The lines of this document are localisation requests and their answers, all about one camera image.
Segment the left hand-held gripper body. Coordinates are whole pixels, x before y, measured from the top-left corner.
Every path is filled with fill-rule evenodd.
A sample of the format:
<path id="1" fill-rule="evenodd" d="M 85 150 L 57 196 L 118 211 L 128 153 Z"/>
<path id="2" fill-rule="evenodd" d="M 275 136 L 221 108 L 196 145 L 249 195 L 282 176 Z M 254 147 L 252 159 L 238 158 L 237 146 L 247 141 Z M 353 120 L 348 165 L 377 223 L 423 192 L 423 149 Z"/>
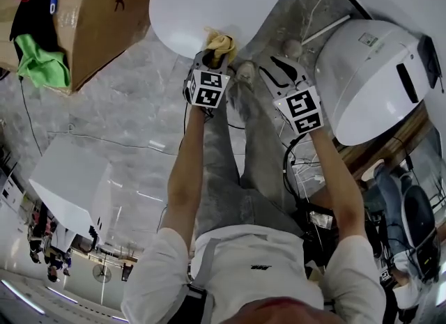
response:
<path id="1" fill-rule="evenodd" d="M 185 100 L 193 106 L 217 109 L 231 78 L 226 72 L 219 72 L 219 67 L 194 69 L 192 64 L 183 82 Z"/>

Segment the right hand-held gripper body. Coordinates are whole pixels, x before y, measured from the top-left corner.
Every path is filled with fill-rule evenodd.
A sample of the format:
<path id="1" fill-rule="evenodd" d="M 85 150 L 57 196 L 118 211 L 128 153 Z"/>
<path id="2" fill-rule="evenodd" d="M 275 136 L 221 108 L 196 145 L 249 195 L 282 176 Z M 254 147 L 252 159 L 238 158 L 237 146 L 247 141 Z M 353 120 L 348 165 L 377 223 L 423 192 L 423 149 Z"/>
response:
<path id="1" fill-rule="evenodd" d="M 294 82 L 273 84 L 273 104 L 297 135 L 324 126 L 321 99 L 307 73 L 298 74 Z"/>

